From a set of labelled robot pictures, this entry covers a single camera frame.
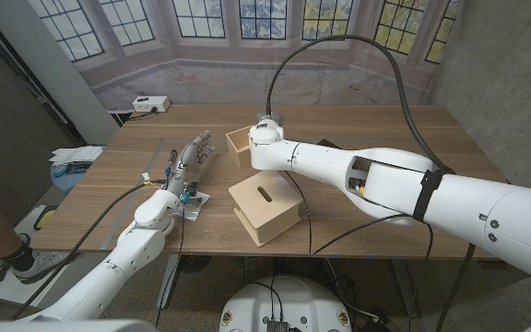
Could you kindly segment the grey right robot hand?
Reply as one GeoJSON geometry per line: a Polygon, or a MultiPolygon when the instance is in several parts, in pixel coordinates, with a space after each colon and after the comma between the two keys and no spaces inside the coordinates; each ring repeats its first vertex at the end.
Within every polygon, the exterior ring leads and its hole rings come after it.
{"type": "Polygon", "coordinates": [[[267,113],[266,111],[258,112],[256,115],[257,122],[260,122],[265,119],[269,119],[272,121],[275,121],[279,126],[282,126],[284,124],[284,116],[282,113],[267,113]]]}

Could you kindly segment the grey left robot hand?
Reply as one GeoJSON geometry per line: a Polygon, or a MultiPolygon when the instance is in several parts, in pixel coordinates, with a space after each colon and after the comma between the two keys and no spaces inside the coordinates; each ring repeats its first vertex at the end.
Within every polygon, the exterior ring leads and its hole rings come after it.
{"type": "Polygon", "coordinates": [[[177,157],[165,187],[177,198],[184,193],[186,186],[195,179],[201,165],[214,151],[215,147],[211,146],[210,138],[211,132],[204,131],[188,143],[177,157]]]}

